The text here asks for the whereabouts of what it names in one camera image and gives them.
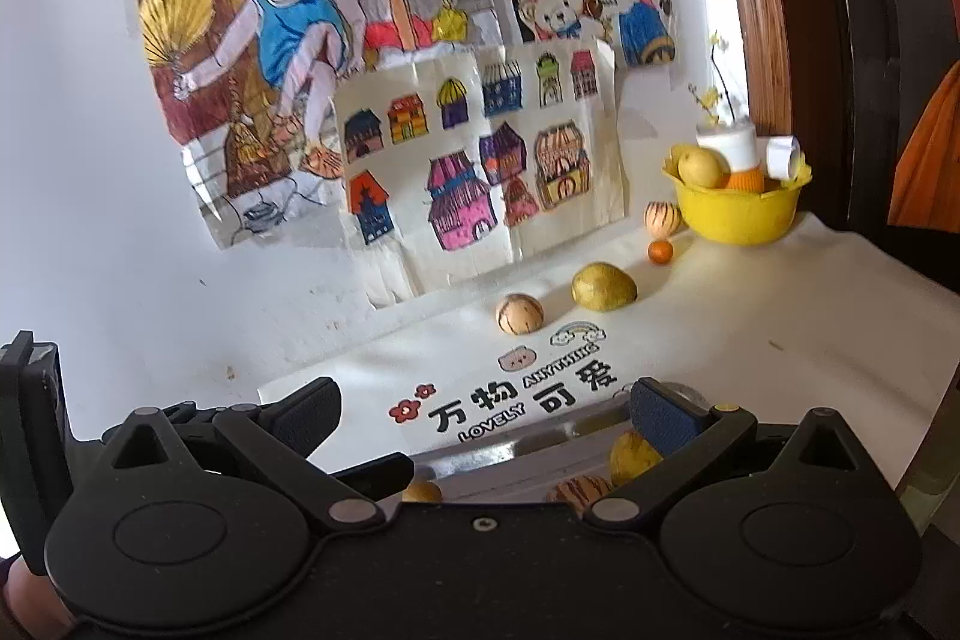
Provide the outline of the left hand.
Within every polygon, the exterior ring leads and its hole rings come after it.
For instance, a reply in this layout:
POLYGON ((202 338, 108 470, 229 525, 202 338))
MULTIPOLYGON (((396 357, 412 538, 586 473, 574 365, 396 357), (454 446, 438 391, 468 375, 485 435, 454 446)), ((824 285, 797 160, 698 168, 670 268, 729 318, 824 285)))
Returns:
POLYGON ((60 640, 75 629, 47 576, 34 575, 20 554, 2 560, 2 640, 60 640))

